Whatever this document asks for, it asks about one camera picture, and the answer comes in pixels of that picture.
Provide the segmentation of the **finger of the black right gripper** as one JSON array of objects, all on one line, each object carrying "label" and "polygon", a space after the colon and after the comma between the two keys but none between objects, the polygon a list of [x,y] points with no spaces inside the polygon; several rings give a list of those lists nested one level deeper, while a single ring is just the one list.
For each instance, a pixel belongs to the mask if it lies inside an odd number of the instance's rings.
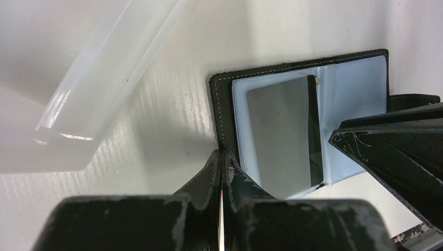
[{"label": "finger of the black right gripper", "polygon": [[329,143],[442,232],[442,104],[345,120]]}]

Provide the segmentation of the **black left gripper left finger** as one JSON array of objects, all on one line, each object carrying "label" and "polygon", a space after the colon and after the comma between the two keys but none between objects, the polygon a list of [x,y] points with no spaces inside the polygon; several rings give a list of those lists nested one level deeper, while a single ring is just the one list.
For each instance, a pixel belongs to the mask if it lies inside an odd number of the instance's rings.
[{"label": "black left gripper left finger", "polygon": [[34,250],[218,250],[219,151],[171,195],[76,196],[50,214]]}]

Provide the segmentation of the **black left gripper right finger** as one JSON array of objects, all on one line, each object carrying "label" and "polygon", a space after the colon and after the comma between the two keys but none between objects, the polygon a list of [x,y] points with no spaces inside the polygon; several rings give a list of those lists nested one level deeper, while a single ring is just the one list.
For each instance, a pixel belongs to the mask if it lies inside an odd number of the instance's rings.
[{"label": "black left gripper right finger", "polygon": [[226,250],[395,250],[378,211],[354,199],[280,200],[221,154]]}]

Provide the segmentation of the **black leather card holder wallet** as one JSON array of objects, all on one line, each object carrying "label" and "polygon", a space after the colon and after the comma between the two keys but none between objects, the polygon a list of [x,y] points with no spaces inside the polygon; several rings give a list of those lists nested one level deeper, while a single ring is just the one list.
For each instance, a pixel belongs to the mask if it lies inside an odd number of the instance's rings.
[{"label": "black leather card holder wallet", "polygon": [[322,186],[363,173],[362,167],[329,143],[332,132],[343,121],[440,102],[435,95],[390,95],[388,73],[388,51],[379,49],[213,75],[209,88],[218,143],[233,152],[240,168],[261,187],[246,94],[313,75],[324,178],[321,184],[289,198],[303,197]]}]

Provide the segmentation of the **black credit card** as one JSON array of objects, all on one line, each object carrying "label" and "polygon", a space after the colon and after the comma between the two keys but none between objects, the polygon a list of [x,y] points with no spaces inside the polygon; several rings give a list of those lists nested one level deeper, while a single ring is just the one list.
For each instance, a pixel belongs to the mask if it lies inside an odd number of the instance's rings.
[{"label": "black credit card", "polygon": [[261,187],[287,199],[323,182],[322,146],[313,75],[247,92]]}]

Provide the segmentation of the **white plastic card tray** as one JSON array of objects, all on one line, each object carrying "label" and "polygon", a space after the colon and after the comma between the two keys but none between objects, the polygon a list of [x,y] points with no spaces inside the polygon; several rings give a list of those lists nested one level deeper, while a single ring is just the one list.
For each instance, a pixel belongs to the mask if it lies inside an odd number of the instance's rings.
[{"label": "white plastic card tray", "polygon": [[1,173],[82,170],[185,1],[1,1]]}]

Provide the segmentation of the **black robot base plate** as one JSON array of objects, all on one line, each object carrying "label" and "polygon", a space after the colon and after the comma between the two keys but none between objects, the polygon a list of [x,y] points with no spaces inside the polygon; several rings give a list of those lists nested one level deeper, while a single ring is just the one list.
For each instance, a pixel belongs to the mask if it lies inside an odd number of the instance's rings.
[{"label": "black robot base plate", "polygon": [[392,238],[397,250],[442,250],[442,235],[419,224]]}]

